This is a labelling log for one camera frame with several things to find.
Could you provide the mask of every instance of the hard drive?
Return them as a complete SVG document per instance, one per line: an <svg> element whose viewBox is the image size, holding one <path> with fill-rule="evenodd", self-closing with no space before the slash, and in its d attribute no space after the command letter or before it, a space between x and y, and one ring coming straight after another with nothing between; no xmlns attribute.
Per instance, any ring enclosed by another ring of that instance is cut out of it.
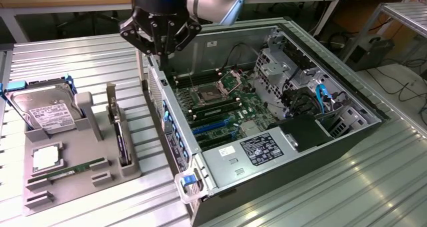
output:
<svg viewBox="0 0 427 227"><path fill-rule="evenodd" d="M55 134L75 128L75 121L85 117L75 104L73 78L70 76L27 83L10 82L3 93L28 124L30 130L45 129Z"/></svg>

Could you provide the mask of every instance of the warning label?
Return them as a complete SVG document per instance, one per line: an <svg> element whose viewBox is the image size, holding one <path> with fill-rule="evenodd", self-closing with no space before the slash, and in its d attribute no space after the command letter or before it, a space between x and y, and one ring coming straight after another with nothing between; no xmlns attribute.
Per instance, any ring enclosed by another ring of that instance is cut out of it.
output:
<svg viewBox="0 0 427 227"><path fill-rule="evenodd" d="M75 124L75 120L65 103L30 110L45 130L54 130Z"/></svg>
<svg viewBox="0 0 427 227"><path fill-rule="evenodd" d="M270 133L265 133L263 135L241 142L241 145L255 166L283 156L283 152Z"/></svg>

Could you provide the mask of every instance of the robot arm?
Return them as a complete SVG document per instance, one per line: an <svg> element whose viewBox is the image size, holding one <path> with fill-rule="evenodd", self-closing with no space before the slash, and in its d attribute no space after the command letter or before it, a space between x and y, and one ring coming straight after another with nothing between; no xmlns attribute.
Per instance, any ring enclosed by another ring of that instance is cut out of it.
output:
<svg viewBox="0 0 427 227"><path fill-rule="evenodd" d="M169 55L197 37L199 18L231 25L242 6L243 0L133 0L121 35L145 54Z"/></svg>

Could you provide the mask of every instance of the motherboard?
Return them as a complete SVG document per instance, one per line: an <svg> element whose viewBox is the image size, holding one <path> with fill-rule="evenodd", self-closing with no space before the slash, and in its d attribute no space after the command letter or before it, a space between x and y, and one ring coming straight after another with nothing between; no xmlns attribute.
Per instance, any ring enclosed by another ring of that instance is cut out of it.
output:
<svg viewBox="0 0 427 227"><path fill-rule="evenodd" d="M278 120L255 92L250 71L217 70L175 83L175 96L203 151L261 133Z"/></svg>

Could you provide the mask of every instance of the green circuit board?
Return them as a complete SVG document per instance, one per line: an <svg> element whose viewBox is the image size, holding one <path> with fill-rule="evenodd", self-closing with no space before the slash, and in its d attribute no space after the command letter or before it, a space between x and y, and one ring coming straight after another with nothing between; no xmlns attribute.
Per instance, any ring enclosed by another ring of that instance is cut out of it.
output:
<svg viewBox="0 0 427 227"><path fill-rule="evenodd" d="M231 91L231 89L238 85L237 78L231 74L227 74L221 81L229 91ZM258 94L251 89L253 80L247 80L242 76L241 81L242 84L229 95L221 93L217 82L174 89L182 111L187 116L190 127L193 127L194 124L198 125L197 127L191 128L193 130L209 127L210 125L227 120L226 126L195 134L198 143L205 151L235 140L246 138L249 136L249 132L241 128L242 124L255 124L257 131L262 132L267 129L269 125L278 120L271 114L270 110L266 108ZM189 110L214 105L215 103L221 103L227 100L235 100L237 98L241 99L241 106L235 106L235 109L219 114L214 113L213 111L213 117L202 120L194 120L193 114L189 113Z"/></svg>

